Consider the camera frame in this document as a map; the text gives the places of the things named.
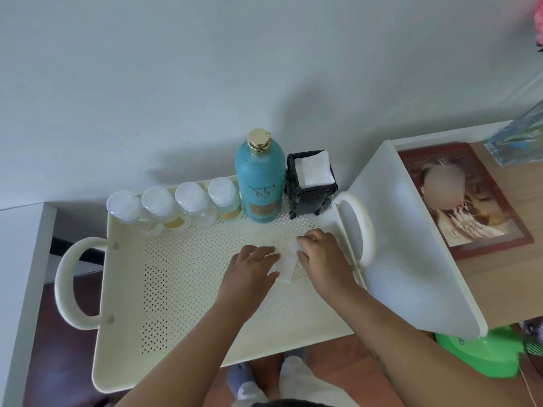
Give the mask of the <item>person's right hand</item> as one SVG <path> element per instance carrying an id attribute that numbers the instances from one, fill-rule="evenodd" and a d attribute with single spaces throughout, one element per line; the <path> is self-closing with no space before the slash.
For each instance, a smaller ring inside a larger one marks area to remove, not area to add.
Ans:
<path id="1" fill-rule="evenodd" d="M 297 237 L 296 254 L 316 292 L 330 306 L 343 293 L 356 289 L 357 282 L 336 237 L 320 228 Z"/>

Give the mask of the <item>person's left hand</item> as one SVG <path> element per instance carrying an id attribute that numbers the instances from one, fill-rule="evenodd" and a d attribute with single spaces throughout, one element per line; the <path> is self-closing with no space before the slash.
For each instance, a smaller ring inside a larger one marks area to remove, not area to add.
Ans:
<path id="1" fill-rule="evenodd" d="M 239 279 L 238 253 L 235 254 L 221 281 L 215 304 L 221 310 L 247 322 L 260 307 L 276 279 Z"/>

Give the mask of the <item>white cotton pad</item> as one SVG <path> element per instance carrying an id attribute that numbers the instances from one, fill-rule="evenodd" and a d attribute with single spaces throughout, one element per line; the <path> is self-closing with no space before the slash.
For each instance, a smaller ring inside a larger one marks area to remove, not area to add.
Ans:
<path id="1" fill-rule="evenodd" d="M 272 266 L 268 274 L 278 273 L 277 280 L 290 283 L 293 279 L 295 268 L 299 261 L 296 252 L 306 250 L 299 244 L 298 236 L 288 240 L 282 240 L 275 246 L 274 254 L 279 254 L 281 258 Z"/>

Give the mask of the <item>person's left forearm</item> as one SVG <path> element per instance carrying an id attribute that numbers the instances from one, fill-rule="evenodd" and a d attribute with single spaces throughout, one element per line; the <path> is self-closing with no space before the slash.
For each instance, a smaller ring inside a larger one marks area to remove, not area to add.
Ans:
<path id="1" fill-rule="evenodd" d="M 221 293 L 197 325 L 116 407 L 201 407 L 227 352 L 266 293 Z"/>

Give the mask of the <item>person's right forearm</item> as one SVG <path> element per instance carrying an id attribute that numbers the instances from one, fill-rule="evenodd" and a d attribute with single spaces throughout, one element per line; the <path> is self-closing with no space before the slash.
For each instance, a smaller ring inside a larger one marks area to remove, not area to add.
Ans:
<path id="1" fill-rule="evenodd" d="M 362 287 L 342 286 L 327 300 L 371 350 L 406 407 L 523 406 Z"/>

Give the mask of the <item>black cotton pad holder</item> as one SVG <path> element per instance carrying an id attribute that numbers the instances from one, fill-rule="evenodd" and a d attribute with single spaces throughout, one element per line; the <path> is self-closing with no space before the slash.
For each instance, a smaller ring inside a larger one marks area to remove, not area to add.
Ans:
<path id="1" fill-rule="evenodd" d="M 287 156 L 283 192 L 287 197 L 289 218 L 291 220 L 306 214 L 320 215 L 322 210 L 329 205 L 333 195 L 338 191 L 338 184 L 336 183 L 333 170 L 330 170 L 332 176 L 331 184 L 312 185 L 308 188 L 302 188 L 300 182 L 302 173 L 295 171 L 295 162 L 310 156 L 320 155 L 321 153 L 324 153 L 324 150 L 290 153 Z"/>

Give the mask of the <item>small clear bottle white cap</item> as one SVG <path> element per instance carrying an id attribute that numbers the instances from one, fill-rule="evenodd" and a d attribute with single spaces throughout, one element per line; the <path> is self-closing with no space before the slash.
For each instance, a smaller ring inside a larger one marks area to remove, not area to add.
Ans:
<path id="1" fill-rule="evenodd" d="M 218 218 L 207 191 L 196 182 L 180 184 L 175 191 L 175 199 L 182 212 L 196 226 L 211 226 Z"/>
<path id="2" fill-rule="evenodd" d="M 148 238 L 165 232 L 164 224 L 154 218 L 143 206 L 141 199 L 127 190 L 119 190 L 106 201 L 109 214 L 120 222 Z"/>
<path id="3" fill-rule="evenodd" d="M 149 214 L 168 230 L 182 232 L 191 224 L 176 199 L 165 187 L 153 186 L 148 188 L 142 194 L 141 201 Z"/>
<path id="4" fill-rule="evenodd" d="M 240 193 L 228 177 L 217 177 L 207 187 L 208 195 L 222 221 L 232 221 L 242 212 Z"/>

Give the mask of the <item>teal bottle with gold cap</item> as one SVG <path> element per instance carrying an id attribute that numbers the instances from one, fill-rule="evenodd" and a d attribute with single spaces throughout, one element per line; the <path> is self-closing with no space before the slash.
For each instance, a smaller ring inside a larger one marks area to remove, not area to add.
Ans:
<path id="1" fill-rule="evenodd" d="M 281 213 L 286 157 L 265 129 L 253 129 L 234 159 L 243 209 L 251 221 L 266 224 Z"/>

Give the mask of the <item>stack of white cotton pads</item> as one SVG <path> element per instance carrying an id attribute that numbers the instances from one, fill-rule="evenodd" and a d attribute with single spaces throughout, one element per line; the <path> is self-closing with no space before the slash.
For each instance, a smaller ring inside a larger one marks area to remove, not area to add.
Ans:
<path id="1" fill-rule="evenodd" d="M 301 189 L 321 187 L 336 183 L 327 150 L 322 150 L 312 156 L 296 158 L 294 165 L 299 187 Z"/>

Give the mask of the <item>white side panel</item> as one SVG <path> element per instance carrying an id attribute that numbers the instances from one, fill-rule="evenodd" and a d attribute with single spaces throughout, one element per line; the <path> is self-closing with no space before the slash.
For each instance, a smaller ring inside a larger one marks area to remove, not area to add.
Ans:
<path id="1" fill-rule="evenodd" d="M 358 266 L 368 292 L 419 330 L 486 336 L 488 324 L 392 141 L 346 193 L 365 207 L 375 230 L 375 259 Z"/>

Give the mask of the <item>grey slipper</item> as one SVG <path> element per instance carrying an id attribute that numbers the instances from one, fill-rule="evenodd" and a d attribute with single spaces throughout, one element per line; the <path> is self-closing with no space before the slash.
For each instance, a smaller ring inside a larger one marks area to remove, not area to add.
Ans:
<path id="1" fill-rule="evenodd" d="M 250 363 L 244 362 L 230 366 L 227 370 L 227 385 L 235 400 L 241 400 L 246 390 L 249 395 L 254 393 L 257 385 Z"/>

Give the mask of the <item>red framed picture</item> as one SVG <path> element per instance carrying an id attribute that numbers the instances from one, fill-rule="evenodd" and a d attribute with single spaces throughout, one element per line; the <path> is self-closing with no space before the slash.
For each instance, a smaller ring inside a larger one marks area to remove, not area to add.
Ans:
<path id="1" fill-rule="evenodd" d="M 470 144 L 402 150 L 398 155 L 455 260 L 534 243 Z"/>

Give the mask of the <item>green plastic stool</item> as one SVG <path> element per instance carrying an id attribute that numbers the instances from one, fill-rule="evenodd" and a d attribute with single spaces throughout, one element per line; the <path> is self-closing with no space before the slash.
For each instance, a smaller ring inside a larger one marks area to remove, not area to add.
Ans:
<path id="1" fill-rule="evenodd" d="M 514 378 L 519 373 L 524 344 L 511 326 L 489 330 L 476 340 L 443 334 L 435 334 L 435 338 L 441 347 L 488 378 Z"/>

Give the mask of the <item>clear glass vase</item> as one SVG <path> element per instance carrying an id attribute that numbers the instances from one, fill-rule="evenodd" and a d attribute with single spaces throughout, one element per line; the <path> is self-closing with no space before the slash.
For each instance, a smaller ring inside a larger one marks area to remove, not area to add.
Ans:
<path id="1" fill-rule="evenodd" d="M 543 161 L 543 100 L 484 141 L 503 168 Z"/>

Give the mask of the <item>white cabinet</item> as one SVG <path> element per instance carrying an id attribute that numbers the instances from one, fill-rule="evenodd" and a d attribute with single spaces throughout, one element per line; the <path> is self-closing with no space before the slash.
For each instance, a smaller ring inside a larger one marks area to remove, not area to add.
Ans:
<path id="1" fill-rule="evenodd" d="M 0 211 L 0 407 L 22 407 L 57 209 Z"/>

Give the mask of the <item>pink flower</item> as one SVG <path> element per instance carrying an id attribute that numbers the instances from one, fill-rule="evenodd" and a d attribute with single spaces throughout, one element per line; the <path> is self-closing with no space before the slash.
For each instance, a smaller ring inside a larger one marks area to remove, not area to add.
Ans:
<path id="1" fill-rule="evenodd" d="M 539 0 L 534 11 L 534 27 L 537 32 L 536 45 L 543 52 L 543 0 Z"/>

